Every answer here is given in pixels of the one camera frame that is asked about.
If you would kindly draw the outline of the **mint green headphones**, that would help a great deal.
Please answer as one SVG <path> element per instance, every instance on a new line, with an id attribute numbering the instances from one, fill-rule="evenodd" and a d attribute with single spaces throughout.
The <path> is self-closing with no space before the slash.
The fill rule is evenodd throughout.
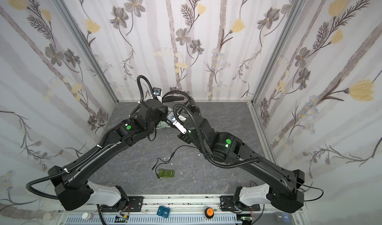
<path id="1" fill-rule="evenodd" d="M 167 124 L 164 121 L 160 121 L 156 127 L 156 129 L 162 129 L 162 128 L 170 128 L 171 125 Z"/>

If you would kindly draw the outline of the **black and blue headphones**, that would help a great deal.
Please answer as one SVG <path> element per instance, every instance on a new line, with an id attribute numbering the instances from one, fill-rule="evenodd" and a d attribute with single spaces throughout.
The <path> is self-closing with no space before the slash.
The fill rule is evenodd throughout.
<path id="1" fill-rule="evenodd" d="M 198 113 L 199 108 L 196 106 L 195 100 L 186 92 L 174 90 L 169 91 L 162 96 L 162 103 L 181 102 L 193 113 Z"/>

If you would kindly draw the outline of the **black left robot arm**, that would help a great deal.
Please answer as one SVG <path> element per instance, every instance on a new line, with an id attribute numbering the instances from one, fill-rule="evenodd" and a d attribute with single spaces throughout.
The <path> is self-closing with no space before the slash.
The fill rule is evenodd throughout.
<path id="1" fill-rule="evenodd" d="M 137 106 L 133 117 L 122 120 L 108 130 L 100 142 L 80 158 L 63 167 L 54 166 L 49 175 L 61 205 L 72 211 L 87 204 L 98 204 L 114 212 L 124 210 L 129 199 L 120 186 L 107 187 L 89 181 L 89 178 L 108 161 L 129 147 L 154 133 L 159 122 L 166 121 L 168 106 L 149 99 Z"/>

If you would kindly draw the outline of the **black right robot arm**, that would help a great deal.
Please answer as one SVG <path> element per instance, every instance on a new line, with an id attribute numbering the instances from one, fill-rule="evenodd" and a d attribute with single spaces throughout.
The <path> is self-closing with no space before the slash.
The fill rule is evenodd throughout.
<path id="1" fill-rule="evenodd" d="M 274 164 L 233 134 L 214 131 L 200 116 L 184 120 L 173 116 L 171 122 L 180 130 L 179 138 L 194 144 L 212 165 L 223 169 L 241 168 L 264 182 L 256 187 L 237 187 L 233 199 L 236 206 L 270 204 L 287 213 L 302 208 L 304 194 L 299 191 L 304 183 L 302 171 L 290 171 Z"/>

